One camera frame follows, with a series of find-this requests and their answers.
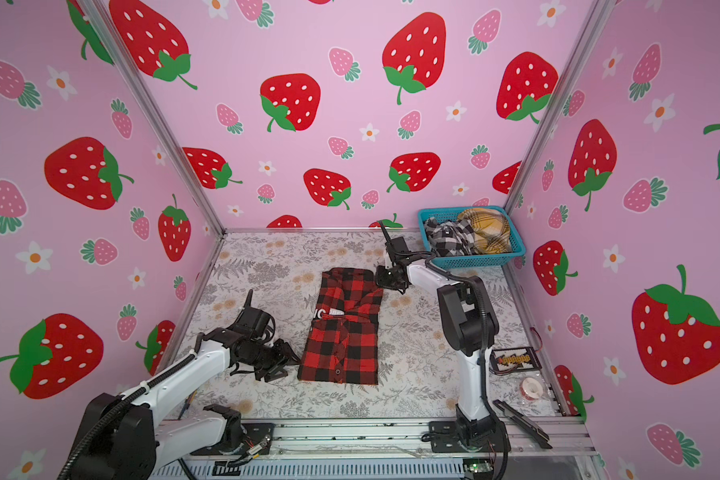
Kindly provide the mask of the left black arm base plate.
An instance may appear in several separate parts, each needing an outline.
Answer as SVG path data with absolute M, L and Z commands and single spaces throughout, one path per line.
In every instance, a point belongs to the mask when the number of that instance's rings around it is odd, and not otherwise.
M 258 447 L 259 450 L 254 453 L 254 456 L 268 455 L 271 449 L 274 428 L 274 423 L 243 422 L 239 428 L 235 427 L 231 433 L 225 433 L 218 443 L 203 447 L 194 454 L 241 457 L 254 447 Z

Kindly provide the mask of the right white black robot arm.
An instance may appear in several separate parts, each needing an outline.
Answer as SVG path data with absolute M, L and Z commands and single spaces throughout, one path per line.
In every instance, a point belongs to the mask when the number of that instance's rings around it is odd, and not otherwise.
M 511 451 L 505 423 L 490 399 L 488 360 L 500 327 L 482 279 L 459 276 L 413 254 L 396 257 L 376 268 L 377 286 L 405 293 L 417 287 L 437 298 L 441 329 L 456 352 L 459 397 L 456 436 L 466 450 L 496 446 Z

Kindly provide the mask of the red black plaid shirt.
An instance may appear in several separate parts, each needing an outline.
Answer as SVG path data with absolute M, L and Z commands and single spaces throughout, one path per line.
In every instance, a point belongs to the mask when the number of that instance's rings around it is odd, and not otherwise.
M 372 271 L 348 267 L 324 271 L 298 379 L 376 385 L 382 300 L 383 290 Z

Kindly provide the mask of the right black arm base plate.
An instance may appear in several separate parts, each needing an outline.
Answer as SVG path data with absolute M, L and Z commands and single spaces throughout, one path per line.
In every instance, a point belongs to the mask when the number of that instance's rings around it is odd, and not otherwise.
M 485 418 L 481 421 L 431 421 L 421 441 L 435 453 L 504 453 L 511 444 L 503 427 Z

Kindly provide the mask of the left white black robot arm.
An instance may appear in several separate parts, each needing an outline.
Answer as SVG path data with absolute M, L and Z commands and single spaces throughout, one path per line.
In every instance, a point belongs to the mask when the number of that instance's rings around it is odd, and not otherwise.
M 195 418 L 169 414 L 211 378 L 249 365 L 266 382 L 299 364 L 292 347 L 217 328 L 197 337 L 195 348 L 169 368 L 118 396 L 101 394 L 86 407 L 62 479 L 147 479 L 153 472 L 202 449 L 231 454 L 237 465 L 259 454 L 270 437 L 249 434 L 237 410 L 208 405 Z

